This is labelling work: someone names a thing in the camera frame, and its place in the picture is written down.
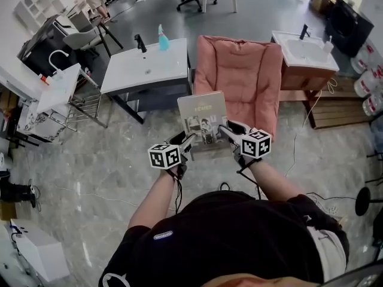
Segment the large clear water jug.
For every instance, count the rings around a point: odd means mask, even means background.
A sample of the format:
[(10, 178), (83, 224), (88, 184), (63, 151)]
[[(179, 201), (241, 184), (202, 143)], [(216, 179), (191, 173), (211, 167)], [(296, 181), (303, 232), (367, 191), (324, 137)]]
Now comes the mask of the large clear water jug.
[(352, 68), (358, 74), (366, 71), (372, 61), (374, 49), (368, 43), (362, 45), (355, 57), (350, 59)]
[(372, 93), (362, 103), (364, 113), (368, 116), (375, 116), (383, 110), (383, 90)]
[(378, 65), (362, 73), (354, 83), (354, 91), (358, 97), (365, 98), (383, 86), (383, 68)]

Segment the pink cushioned armchair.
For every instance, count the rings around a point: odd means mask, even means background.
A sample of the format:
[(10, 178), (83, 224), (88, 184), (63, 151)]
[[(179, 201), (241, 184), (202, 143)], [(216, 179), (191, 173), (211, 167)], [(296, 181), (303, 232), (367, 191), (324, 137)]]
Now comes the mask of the pink cushioned armchair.
[(222, 91), (230, 121), (276, 135), (281, 89), (281, 46), (223, 36), (197, 39), (193, 93)]

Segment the marble pattern counter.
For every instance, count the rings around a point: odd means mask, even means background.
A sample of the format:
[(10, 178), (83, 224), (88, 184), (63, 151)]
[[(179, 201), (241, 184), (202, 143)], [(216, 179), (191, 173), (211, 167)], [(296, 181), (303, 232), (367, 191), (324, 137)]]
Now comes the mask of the marble pattern counter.
[(9, 141), (56, 143), (67, 129), (66, 118), (52, 109), (37, 112), (44, 84), (35, 75), (28, 81), (39, 83), (39, 88), (23, 85), (0, 65), (0, 133)]

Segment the person's right forearm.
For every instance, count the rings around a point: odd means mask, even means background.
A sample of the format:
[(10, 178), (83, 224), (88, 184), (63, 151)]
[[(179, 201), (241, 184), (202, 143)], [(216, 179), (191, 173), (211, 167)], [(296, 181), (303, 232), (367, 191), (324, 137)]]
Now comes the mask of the person's right forearm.
[(263, 160), (254, 162), (249, 169), (268, 200), (287, 201), (304, 195), (298, 186)]

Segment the white shelf unit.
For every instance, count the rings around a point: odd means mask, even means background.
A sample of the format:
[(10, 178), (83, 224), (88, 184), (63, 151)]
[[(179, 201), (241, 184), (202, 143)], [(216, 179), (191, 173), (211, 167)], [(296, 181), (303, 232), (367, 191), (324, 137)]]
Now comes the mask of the white shelf unit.
[(64, 9), (61, 0), (20, 0), (13, 13), (20, 24), (33, 35), (48, 18), (60, 14)]

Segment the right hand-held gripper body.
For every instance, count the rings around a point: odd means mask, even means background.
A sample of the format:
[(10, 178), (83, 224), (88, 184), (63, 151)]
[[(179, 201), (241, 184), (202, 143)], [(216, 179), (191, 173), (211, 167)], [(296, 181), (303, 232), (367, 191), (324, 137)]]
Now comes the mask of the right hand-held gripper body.
[(262, 129), (253, 128), (246, 134), (236, 135), (232, 140), (236, 145), (235, 159), (241, 167), (253, 160), (260, 161), (271, 151), (272, 136)]

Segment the black washing machine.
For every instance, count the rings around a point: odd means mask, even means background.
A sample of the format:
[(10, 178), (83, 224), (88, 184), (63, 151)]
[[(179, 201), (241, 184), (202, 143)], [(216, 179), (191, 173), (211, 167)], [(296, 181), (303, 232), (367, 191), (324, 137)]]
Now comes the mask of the black washing machine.
[(369, 37), (374, 24), (345, 0), (336, 0), (325, 26), (325, 33), (340, 52), (355, 57)]

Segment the person's black t-shirt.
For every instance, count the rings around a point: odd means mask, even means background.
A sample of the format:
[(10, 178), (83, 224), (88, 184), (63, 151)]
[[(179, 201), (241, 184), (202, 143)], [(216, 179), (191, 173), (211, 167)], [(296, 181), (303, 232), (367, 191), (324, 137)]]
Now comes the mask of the person's black t-shirt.
[(348, 258), (341, 225), (309, 197), (214, 191), (153, 228), (129, 228), (98, 287), (201, 287), (231, 274), (324, 283), (345, 273)]

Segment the white sink dark vanity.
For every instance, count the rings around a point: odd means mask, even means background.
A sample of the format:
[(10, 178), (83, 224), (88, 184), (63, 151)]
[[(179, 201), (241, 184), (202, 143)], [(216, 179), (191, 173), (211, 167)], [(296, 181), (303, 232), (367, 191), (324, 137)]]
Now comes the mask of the white sink dark vanity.
[(139, 113), (167, 110), (177, 106), (177, 99), (192, 94), (192, 70), (187, 40), (174, 39), (169, 49), (158, 43), (117, 53), (110, 58), (101, 85), (101, 93), (112, 100), (139, 124)]

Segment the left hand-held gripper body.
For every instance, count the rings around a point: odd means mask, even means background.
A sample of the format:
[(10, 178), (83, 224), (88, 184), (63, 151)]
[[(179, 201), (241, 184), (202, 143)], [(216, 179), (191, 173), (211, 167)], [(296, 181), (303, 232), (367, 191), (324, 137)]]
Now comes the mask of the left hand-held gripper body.
[(152, 168), (162, 169), (172, 172), (174, 167), (177, 172), (174, 173), (176, 179), (182, 179), (187, 167), (187, 158), (185, 153), (189, 152), (189, 145), (155, 144), (148, 149), (148, 156)]

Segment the wooden slat bench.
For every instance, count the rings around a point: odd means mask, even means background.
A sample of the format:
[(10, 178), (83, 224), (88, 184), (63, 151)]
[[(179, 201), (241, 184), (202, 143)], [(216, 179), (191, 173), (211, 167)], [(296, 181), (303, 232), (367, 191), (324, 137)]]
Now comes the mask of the wooden slat bench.
[(373, 117), (363, 111), (363, 99), (354, 91), (355, 78), (335, 75), (328, 87), (305, 103), (313, 129), (369, 123)]

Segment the black floor fan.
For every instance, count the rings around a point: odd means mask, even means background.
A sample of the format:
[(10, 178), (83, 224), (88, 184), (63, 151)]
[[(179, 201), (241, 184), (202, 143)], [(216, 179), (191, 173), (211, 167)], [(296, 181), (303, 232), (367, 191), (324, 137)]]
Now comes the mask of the black floor fan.
[(368, 187), (363, 187), (355, 200), (355, 213), (357, 216), (363, 216), (368, 208), (369, 205), (372, 203), (383, 203), (383, 199), (372, 199), (371, 198), (371, 192)]

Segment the white floor cabinet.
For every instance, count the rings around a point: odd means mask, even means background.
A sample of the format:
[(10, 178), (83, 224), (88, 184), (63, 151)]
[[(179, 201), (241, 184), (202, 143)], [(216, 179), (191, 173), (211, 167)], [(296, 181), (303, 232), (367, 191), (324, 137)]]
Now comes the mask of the white floor cabinet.
[(45, 281), (69, 276), (61, 242), (25, 219), (12, 219), (11, 228), (19, 252)]

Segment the magazine with cover photos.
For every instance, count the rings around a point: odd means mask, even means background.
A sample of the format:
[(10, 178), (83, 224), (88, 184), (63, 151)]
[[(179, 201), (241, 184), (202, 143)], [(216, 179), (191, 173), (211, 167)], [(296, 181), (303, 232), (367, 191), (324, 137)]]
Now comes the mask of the magazine with cover photos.
[(190, 150), (192, 160), (232, 155), (227, 137), (218, 130), (228, 121), (223, 92), (181, 97), (177, 102), (186, 135), (195, 137)]

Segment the person's left forearm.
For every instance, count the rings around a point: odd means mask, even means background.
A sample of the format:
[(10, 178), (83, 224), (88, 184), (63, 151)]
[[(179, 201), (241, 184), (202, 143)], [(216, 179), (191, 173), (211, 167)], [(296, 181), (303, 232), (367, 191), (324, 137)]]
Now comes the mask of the person's left forearm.
[(136, 226), (153, 228), (158, 222), (165, 219), (174, 192), (174, 185), (172, 175), (161, 170), (145, 199), (131, 217), (128, 228)]

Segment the steel frame sink table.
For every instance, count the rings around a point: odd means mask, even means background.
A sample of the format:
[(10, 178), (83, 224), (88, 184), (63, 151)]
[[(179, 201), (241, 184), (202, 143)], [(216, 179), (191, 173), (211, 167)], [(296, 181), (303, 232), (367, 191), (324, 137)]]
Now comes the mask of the steel frame sink table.
[[(102, 100), (101, 88), (97, 83), (76, 63), (64, 70), (57, 67), (51, 58), (54, 54), (61, 53), (65, 57), (69, 54), (63, 50), (54, 50), (48, 57), (48, 62), (56, 71), (48, 77), (48, 89), (41, 94), (37, 114), (45, 115), (51, 121), (58, 123), (66, 129), (76, 132), (71, 123), (90, 120), (103, 128), (107, 124), (100, 121), (99, 106)], [(78, 78), (82, 76), (96, 90), (95, 94), (79, 97), (75, 94)]]

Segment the grey shell chair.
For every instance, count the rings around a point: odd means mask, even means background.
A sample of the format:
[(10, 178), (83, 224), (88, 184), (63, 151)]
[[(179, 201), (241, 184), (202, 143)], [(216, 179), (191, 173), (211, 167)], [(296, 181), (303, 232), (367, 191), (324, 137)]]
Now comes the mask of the grey shell chair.
[(99, 56), (96, 46), (102, 44), (107, 55), (111, 57), (111, 52), (106, 43), (105, 36), (108, 35), (119, 47), (124, 49), (121, 42), (110, 32), (108, 27), (99, 22), (92, 30), (87, 32), (72, 33), (63, 38), (63, 42), (72, 50), (89, 51), (95, 56)]

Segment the wooden vanity white sink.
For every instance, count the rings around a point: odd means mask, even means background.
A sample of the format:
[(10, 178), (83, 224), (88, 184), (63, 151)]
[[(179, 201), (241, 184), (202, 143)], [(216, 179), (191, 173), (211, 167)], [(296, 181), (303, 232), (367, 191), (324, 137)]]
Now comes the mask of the wooden vanity white sink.
[(315, 99), (330, 79), (339, 71), (331, 53), (324, 51), (325, 42), (318, 37), (278, 30), (271, 40), (281, 46), (280, 102), (300, 102)]

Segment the teal spray bottle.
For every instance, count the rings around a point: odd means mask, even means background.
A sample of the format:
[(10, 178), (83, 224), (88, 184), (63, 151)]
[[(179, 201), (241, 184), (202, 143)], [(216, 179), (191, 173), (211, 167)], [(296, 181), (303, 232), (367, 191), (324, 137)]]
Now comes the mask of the teal spray bottle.
[(167, 51), (169, 49), (169, 40), (164, 34), (162, 24), (159, 24), (158, 27), (158, 37), (159, 37), (159, 49), (160, 51)]

